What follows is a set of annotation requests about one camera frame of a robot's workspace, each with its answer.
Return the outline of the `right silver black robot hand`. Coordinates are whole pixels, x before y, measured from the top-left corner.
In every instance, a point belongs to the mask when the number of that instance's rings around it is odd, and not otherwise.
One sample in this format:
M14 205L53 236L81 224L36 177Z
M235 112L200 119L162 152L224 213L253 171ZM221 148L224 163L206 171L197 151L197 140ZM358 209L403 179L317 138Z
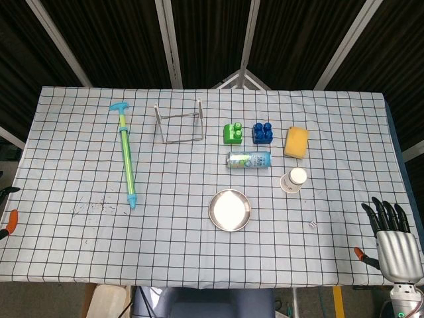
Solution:
M405 211L397 203L371 198L375 208L362 203L377 246L377 258L371 258L360 248L354 253L359 261L381 271L395 284L416 284L423 278L423 266L415 236L411 233Z

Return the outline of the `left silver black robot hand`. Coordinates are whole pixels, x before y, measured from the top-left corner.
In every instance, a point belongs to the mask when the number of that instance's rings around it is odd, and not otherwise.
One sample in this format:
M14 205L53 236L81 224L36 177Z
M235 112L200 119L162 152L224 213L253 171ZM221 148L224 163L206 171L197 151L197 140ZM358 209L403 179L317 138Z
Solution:
M10 193L15 193L15 192L18 192L20 190L21 189L19 187L13 187L13 186L9 186L9 187L2 189L1 190L1 203L6 199L6 197ZM7 226L4 229L1 229L1 231L0 231L0 239L1 240L5 237L11 235L15 231L15 229L17 227L18 219L19 219L19 212L18 212L17 209L13 209L10 212L9 222L7 223Z

